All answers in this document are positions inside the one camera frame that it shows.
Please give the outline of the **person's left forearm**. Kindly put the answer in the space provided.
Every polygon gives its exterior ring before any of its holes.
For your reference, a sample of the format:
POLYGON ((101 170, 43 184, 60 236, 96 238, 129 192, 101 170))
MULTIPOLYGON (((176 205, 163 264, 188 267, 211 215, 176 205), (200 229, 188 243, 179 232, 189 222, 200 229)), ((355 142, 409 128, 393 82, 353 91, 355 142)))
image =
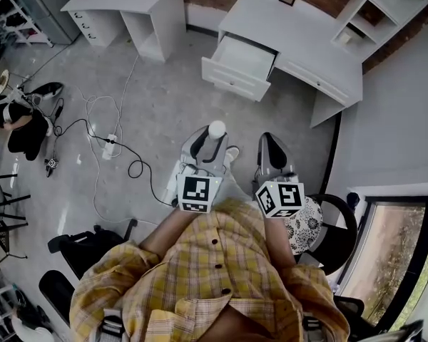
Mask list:
POLYGON ((139 244, 139 248, 156 254, 159 259, 162 259, 197 216, 198 214, 194 212, 184 212, 178 208, 174 209, 139 244))

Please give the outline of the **white cylindrical object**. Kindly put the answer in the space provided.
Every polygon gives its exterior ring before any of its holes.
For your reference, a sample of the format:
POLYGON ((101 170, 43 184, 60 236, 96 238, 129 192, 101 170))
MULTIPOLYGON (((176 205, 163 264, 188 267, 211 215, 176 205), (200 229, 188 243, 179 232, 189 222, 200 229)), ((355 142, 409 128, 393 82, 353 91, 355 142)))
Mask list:
POLYGON ((208 126, 208 137, 211 140, 221 140, 226 134, 226 125, 221 120, 214 120, 208 126))

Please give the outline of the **black white handheld device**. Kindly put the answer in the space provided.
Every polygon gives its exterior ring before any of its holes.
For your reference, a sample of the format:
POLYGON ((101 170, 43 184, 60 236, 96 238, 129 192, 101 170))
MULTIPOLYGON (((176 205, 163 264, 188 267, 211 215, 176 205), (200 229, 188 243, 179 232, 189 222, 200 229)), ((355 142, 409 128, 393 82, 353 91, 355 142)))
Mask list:
POLYGON ((32 100, 35 104, 39 104, 42 100, 49 100, 58 96, 64 88, 64 84, 60 82, 46 83, 25 96, 32 100))

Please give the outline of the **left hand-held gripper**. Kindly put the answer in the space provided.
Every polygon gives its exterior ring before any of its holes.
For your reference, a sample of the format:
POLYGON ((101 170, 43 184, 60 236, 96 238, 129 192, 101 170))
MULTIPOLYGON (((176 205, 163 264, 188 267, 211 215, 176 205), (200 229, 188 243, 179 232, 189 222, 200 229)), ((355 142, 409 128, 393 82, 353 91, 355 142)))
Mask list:
MULTIPOLYGON (((202 165, 220 166, 228 146, 228 135, 211 138, 208 126, 195 131, 182 146, 183 157, 197 157, 200 151, 202 165)), ((184 212, 209 213, 222 185, 224 172, 207 170, 194 164, 181 162, 176 175, 177 206, 184 212)))

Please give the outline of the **person's right forearm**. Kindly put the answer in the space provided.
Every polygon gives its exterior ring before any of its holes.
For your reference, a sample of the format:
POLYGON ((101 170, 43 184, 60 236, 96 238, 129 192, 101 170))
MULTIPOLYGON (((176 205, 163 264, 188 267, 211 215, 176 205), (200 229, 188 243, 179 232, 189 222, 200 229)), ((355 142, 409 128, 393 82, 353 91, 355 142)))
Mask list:
POLYGON ((281 218, 265 218, 265 240, 271 264, 281 273, 284 269, 296 265, 287 235, 287 229, 281 218))

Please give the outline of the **black wall trim strip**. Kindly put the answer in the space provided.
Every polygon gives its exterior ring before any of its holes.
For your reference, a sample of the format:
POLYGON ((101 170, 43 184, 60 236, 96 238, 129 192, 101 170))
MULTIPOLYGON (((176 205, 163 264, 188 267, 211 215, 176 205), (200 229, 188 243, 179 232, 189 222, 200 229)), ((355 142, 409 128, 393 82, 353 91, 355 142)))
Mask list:
POLYGON ((339 138, 339 134, 340 134, 341 123, 342 123, 342 113, 339 112, 335 116, 335 128, 334 128, 334 132, 333 132, 333 136, 332 136, 332 142, 331 142, 331 146, 330 146, 330 152, 329 152, 329 155, 328 155, 327 164, 326 164, 326 167, 325 167, 325 172, 324 172, 322 184, 321 184, 321 187, 320 187, 320 194, 325 194, 326 193, 327 186, 328 186, 328 183, 330 181, 330 175, 331 175, 331 172, 332 172, 332 166, 333 166, 333 162, 334 162, 334 158, 335 158, 335 153, 336 153, 336 149, 337 149, 337 144, 338 144, 338 138, 339 138))

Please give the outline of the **grey harness buckle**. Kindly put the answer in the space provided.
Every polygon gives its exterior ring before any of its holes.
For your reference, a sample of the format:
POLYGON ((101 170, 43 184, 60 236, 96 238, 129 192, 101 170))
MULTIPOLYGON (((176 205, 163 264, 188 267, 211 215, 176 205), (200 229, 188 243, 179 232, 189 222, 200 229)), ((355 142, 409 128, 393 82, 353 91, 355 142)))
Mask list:
POLYGON ((122 320, 122 312, 119 309, 104 309, 104 318, 101 323, 101 334, 122 340, 125 328, 122 320))
POLYGON ((320 339, 324 337, 322 330, 322 323, 317 319, 309 315, 304 315, 302 320, 302 328, 304 331, 305 338, 320 339))

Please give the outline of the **grey cabinet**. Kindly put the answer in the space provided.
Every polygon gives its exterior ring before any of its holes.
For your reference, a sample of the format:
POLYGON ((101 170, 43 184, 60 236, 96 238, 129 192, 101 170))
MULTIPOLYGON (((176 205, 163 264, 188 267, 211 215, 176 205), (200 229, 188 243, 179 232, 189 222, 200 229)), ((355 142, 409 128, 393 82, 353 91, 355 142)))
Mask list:
POLYGON ((69 45, 80 34, 62 7, 70 0, 17 0, 33 22, 55 44, 69 45))

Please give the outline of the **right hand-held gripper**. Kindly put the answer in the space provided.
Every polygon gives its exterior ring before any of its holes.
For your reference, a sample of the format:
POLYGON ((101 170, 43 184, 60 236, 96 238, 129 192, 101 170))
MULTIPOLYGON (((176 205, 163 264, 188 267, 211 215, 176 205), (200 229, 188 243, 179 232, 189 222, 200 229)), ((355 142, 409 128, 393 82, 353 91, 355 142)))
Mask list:
POLYGON ((270 153, 270 133, 263 133, 259 139, 260 171, 254 180, 254 200, 264 218, 286 218, 303 208, 304 185, 295 172, 289 147, 277 136, 271 135, 271 138, 270 153))

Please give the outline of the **yellow plaid shirt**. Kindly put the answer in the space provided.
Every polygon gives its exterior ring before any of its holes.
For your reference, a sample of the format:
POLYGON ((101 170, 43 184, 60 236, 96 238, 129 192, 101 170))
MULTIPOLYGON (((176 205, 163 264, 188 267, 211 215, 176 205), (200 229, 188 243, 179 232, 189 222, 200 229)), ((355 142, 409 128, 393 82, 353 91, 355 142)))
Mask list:
POLYGON ((350 327, 325 273, 271 264, 261 212, 236 199, 198 214, 159 259, 122 243, 81 278, 71 299, 75 342, 94 342, 104 309, 119 309, 128 342, 347 342, 350 327), (322 323, 308 340, 304 315, 322 323))

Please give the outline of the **dark woven chair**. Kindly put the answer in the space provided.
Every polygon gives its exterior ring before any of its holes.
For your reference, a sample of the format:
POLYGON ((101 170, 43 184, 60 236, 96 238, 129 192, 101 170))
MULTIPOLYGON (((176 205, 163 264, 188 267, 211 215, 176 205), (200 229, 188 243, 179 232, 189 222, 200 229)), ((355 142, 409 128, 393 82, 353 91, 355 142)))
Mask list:
POLYGON ((345 221, 345 228, 323 222, 315 248, 296 256, 298 264, 318 266, 329 276, 352 256, 357 242, 357 221, 346 201, 335 195, 310 195, 309 198, 318 205, 327 202, 336 207, 345 221))

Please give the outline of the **floral seat cushion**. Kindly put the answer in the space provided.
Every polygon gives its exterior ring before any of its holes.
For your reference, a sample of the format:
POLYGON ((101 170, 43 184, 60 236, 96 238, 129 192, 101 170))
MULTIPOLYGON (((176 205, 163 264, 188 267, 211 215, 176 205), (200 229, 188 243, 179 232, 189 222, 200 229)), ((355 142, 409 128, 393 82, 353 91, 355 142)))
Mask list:
POLYGON ((285 218, 284 223, 294 256, 308 251, 320 235, 323 224, 321 206, 311 197, 305 198, 304 207, 285 218))

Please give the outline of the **white metal rack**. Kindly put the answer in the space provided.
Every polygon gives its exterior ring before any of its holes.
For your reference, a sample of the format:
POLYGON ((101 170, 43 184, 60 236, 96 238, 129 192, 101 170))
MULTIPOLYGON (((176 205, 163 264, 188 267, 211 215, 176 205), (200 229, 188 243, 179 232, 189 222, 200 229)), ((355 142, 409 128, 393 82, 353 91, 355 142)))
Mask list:
POLYGON ((0 38, 14 38, 16 43, 28 46, 33 43, 54 46, 18 0, 0 0, 0 38))

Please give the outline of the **black office chair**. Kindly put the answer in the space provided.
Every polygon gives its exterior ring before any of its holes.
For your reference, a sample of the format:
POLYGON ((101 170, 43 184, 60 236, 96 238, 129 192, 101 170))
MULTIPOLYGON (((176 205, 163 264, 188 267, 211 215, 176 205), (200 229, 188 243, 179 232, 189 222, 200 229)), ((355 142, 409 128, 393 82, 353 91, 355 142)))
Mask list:
MULTIPOLYGON (((75 276, 81 279, 106 252, 127 242, 137 224, 136 219, 131 219, 124 236, 96 225, 92 232, 57 236, 48 242, 48 248, 52 254, 61 253, 75 276)), ((61 319, 70 324, 69 310, 74 286, 64 274, 57 270, 47 271, 39 282, 39 289, 61 319)))

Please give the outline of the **black framed window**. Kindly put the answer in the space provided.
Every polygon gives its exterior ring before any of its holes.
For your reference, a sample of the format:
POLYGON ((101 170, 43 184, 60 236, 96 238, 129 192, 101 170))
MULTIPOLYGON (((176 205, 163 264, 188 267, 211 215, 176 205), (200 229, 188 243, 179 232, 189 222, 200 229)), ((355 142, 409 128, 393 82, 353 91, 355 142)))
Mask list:
POLYGON ((366 197, 358 229, 337 294, 363 302, 373 331, 395 331, 428 286, 428 195, 366 197))

